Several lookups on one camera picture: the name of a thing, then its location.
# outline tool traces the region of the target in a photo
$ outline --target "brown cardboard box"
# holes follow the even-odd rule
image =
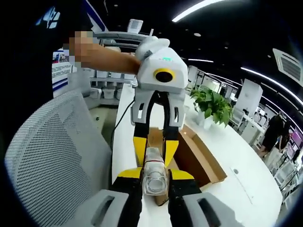
[[[189,127],[183,126],[178,140],[179,146],[174,159],[180,170],[188,172],[195,178],[199,187],[220,182],[226,178],[226,173],[210,150]]]
[[[186,125],[178,135],[179,146],[170,162],[168,169],[180,169],[191,174],[200,188],[205,189],[212,183],[223,181],[226,173],[223,171],[210,150]],[[157,147],[162,152],[162,130],[150,128],[148,135],[148,147]],[[168,195],[155,196],[158,206],[168,200]]]

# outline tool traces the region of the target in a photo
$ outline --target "ceiling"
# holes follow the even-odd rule
[[[199,9],[180,21],[171,20],[201,0],[89,0],[110,31],[126,31],[129,19],[143,20],[140,33],[168,38],[170,46],[187,65],[235,82],[250,79],[260,84],[267,97],[303,129],[303,106],[295,98],[262,77],[241,70],[245,67],[266,75],[303,100],[303,88],[279,72],[272,49],[303,61],[300,7],[295,0],[226,0]],[[188,61],[204,59],[214,62]],[[289,101],[264,83],[284,95]],[[279,111],[272,103],[261,99]]]

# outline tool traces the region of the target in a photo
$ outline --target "green leaves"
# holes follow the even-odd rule
[[[200,111],[205,113],[205,118],[212,115],[215,123],[228,125],[232,116],[232,106],[220,94],[207,87],[199,86],[191,91],[190,96],[195,99],[196,111],[199,106]]]

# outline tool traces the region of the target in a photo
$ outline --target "yellow camera ring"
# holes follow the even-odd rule
[[[166,68],[157,69],[154,71],[153,75],[157,81],[160,81],[162,83],[170,82],[175,78],[175,72]]]

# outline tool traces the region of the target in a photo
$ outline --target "air vent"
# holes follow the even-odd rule
[[[293,56],[273,48],[277,66],[280,72],[289,76],[303,87],[303,66]]]

